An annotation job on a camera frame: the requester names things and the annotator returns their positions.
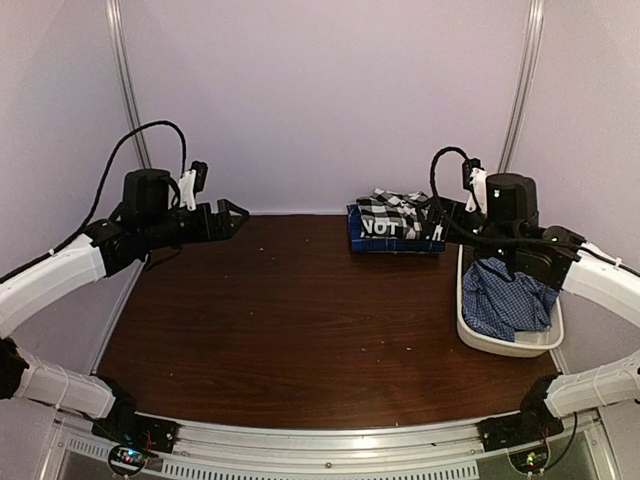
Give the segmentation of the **blue checked long sleeve shirt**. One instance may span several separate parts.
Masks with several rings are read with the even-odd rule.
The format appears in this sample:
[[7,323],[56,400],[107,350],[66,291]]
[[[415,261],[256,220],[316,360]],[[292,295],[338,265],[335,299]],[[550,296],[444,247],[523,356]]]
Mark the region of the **blue checked long sleeve shirt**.
[[462,280],[462,312],[472,331],[513,342],[519,332],[551,327],[559,292],[522,273],[511,273],[497,258],[474,261]]

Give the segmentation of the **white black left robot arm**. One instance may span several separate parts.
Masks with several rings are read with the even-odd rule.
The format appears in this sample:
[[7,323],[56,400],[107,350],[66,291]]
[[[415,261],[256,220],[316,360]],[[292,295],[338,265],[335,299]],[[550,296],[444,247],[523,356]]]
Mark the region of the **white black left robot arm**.
[[144,433],[134,399],[117,383],[36,358],[19,348],[14,331],[68,294],[110,278],[160,249],[232,238],[249,219],[227,199],[199,203],[205,163],[195,161],[180,179],[162,169],[124,178],[123,197],[112,214],[90,220],[61,247],[1,279],[1,397],[26,398],[57,410],[76,411],[123,444]]

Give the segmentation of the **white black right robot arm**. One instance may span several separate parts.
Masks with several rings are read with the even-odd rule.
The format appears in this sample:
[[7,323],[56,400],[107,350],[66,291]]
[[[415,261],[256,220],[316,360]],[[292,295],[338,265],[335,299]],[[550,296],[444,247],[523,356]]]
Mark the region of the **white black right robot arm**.
[[[523,273],[554,291],[586,298],[633,325],[639,323],[638,272],[571,230],[540,227],[532,178],[487,174],[476,167],[463,173],[472,210],[437,192],[428,200],[425,220],[431,230],[443,228],[444,242],[470,246],[480,260],[502,261],[509,280]],[[637,353],[578,374],[543,377],[523,398],[518,413],[481,422],[483,444],[495,450],[555,435],[570,414],[638,396]]]

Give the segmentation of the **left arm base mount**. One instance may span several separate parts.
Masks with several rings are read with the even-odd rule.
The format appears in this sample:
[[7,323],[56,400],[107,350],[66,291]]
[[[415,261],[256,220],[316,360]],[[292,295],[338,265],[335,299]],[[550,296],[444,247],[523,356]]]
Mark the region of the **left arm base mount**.
[[92,423],[93,435],[153,454],[172,453],[179,428],[177,422],[140,414],[133,415],[129,426],[107,418],[87,420]]

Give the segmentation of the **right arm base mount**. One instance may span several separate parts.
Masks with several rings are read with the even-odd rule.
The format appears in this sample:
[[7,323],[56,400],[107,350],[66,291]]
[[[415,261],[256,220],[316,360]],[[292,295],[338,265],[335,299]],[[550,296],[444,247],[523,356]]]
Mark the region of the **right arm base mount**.
[[542,441],[564,431],[560,419],[541,420],[531,413],[490,417],[479,422],[477,427],[485,452]]

